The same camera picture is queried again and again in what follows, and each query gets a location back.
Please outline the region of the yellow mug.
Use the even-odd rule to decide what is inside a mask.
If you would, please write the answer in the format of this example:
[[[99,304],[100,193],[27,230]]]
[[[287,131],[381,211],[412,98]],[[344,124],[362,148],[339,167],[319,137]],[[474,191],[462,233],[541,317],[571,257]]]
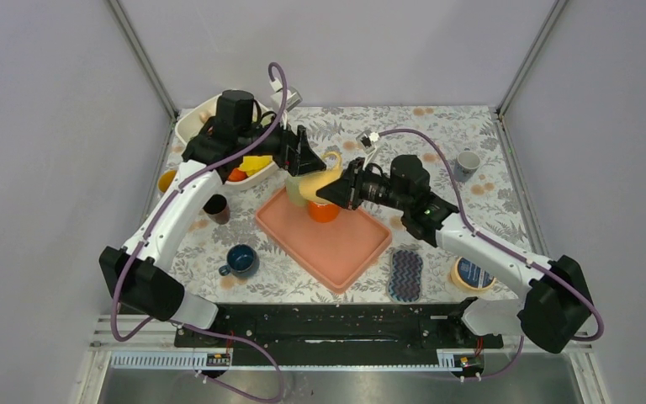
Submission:
[[[336,164],[333,168],[324,171],[311,173],[303,176],[299,181],[299,193],[301,197],[309,202],[318,205],[330,205],[331,202],[317,195],[319,189],[339,179],[342,174],[342,156],[337,151],[328,151],[322,155],[322,159],[335,157]]]

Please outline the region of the light green mug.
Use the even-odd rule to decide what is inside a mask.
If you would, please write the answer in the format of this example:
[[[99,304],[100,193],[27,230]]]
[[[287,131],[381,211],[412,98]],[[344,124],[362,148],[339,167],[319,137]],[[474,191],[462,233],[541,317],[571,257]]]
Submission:
[[[302,177],[288,176],[286,177],[284,184],[289,201],[295,206],[305,208],[307,206],[307,200],[302,196],[299,190],[299,185],[302,179]]]

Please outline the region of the orange mug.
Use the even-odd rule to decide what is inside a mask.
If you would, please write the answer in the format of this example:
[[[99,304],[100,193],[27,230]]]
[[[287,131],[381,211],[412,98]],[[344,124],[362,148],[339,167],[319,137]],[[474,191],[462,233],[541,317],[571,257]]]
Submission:
[[[311,220],[317,223],[329,223],[334,221],[341,208],[334,204],[318,204],[313,201],[307,203],[307,211]]]

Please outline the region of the dark brown small mug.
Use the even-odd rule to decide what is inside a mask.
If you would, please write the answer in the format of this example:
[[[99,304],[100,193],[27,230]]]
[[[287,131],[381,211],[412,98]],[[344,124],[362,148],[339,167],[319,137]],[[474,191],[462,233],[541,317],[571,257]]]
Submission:
[[[224,225],[230,220],[230,207],[227,198],[222,194],[212,195],[204,204],[203,211],[218,225]]]

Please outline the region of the grey blue small mug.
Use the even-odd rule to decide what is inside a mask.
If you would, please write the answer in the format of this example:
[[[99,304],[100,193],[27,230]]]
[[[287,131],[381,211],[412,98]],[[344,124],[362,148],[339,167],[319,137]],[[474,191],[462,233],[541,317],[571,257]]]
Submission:
[[[457,182],[463,183],[470,180],[481,165],[480,156],[470,150],[461,151],[454,164],[454,177]]]

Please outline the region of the dark blue round mug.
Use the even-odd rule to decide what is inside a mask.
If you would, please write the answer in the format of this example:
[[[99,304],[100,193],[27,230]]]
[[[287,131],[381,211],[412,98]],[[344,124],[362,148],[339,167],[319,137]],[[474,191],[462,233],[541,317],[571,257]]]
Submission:
[[[260,258],[250,246],[239,244],[232,247],[225,257],[225,264],[219,268],[220,276],[232,275],[238,279],[253,277],[260,268]]]

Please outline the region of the blue striped mug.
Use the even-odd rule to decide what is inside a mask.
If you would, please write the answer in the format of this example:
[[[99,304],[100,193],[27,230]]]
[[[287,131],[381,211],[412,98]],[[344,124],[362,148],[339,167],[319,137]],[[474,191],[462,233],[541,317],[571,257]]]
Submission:
[[[172,169],[165,171],[157,181],[157,189],[160,194],[165,194],[172,185],[172,182],[177,176],[177,170]]]

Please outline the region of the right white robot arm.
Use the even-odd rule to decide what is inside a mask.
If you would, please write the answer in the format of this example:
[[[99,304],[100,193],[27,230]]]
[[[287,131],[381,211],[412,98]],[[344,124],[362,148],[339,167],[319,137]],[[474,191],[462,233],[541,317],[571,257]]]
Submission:
[[[415,239],[468,259],[516,294],[514,300],[470,303],[448,325],[454,343],[468,347],[486,334],[517,335],[558,354],[569,342],[582,340],[580,329],[590,317],[597,324],[590,339],[602,335],[603,320],[577,261],[566,255],[552,260],[484,233],[461,208],[432,191],[430,174],[414,155],[396,157],[389,173],[364,163],[359,157],[325,175],[314,195],[347,210],[364,201],[399,210]]]

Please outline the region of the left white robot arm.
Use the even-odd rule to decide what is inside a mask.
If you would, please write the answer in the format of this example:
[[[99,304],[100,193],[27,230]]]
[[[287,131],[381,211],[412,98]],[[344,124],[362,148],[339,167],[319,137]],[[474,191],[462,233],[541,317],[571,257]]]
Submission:
[[[225,90],[202,105],[207,120],[195,113],[182,119],[193,129],[172,183],[135,234],[122,247],[106,247],[98,259],[113,299],[112,328],[117,327],[117,308],[126,306],[149,320],[195,327],[206,345],[225,340],[228,326],[217,317],[218,306],[187,292],[167,270],[195,216],[245,157],[270,156],[295,176],[325,168],[304,127],[292,130],[286,122],[299,95],[280,88],[272,99],[274,108],[265,110],[251,93]]]

